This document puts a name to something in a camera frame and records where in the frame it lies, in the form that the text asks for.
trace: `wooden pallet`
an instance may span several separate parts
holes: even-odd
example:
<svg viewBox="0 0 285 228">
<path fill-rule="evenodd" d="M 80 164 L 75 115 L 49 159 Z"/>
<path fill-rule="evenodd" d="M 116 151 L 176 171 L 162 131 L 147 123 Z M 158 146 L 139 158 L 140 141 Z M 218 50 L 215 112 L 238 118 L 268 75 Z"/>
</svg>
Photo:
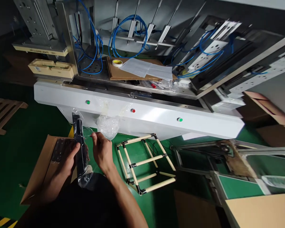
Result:
<svg viewBox="0 0 285 228">
<path fill-rule="evenodd" d="M 5 135 L 3 126 L 10 120 L 19 108 L 26 109 L 28 105 L 21 101 L 5 100 L 0 98 L 0 135 Z"/>
</svg>

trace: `person's right hand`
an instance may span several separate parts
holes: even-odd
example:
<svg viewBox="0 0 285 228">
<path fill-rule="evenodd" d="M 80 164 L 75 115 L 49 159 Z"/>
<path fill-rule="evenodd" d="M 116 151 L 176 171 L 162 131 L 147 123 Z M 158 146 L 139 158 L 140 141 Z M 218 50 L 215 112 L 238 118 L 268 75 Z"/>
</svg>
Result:
<svg viewBox="0 0 285 228">
<path fill-rule="evenodd" d="M 104 137 L 101 132 L 92 133 L 93 155 L 99 168 L 106 175 L 116 168 L 113 162 L 112 142 Z"/>
</svg>

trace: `tape roll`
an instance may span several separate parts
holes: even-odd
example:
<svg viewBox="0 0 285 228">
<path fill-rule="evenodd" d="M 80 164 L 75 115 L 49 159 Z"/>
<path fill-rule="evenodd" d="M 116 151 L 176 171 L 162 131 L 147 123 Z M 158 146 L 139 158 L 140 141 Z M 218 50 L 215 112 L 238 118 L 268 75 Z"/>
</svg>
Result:
<svg viewBox="0 0 285 228">
<path fill-rule="evenodd" d="M 123 62 L 121 60 L 113 60 L 112 65 L 115 67 L 121 67 L 123 65 Z"/>
</svg>

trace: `dark clothing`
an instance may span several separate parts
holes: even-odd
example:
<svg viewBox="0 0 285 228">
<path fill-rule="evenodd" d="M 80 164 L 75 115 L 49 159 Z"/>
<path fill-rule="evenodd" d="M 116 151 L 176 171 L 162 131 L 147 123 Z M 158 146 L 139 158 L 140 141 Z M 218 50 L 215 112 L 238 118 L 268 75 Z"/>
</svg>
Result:
<svg viewBox="0 0 285 228">
<path fill-rule="evenodd" d="M 26 227 L 126 227 L 126 223 L 111 183 L 93 173 L 86 188 L 74 180 L 54 202 L 35 213 Z"/>
</svg>

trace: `yellow black hazard stripe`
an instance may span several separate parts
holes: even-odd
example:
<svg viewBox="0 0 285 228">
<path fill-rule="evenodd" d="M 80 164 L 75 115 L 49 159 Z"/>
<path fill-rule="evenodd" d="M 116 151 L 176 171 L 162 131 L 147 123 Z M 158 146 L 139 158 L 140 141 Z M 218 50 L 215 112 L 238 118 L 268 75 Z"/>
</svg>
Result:
<svg viewBox="0 0 285 228">
<path fill-rule="evenodd" d="M 0 227 L 13 228 L 18 221 L 0 216 Z"/>
</svg>

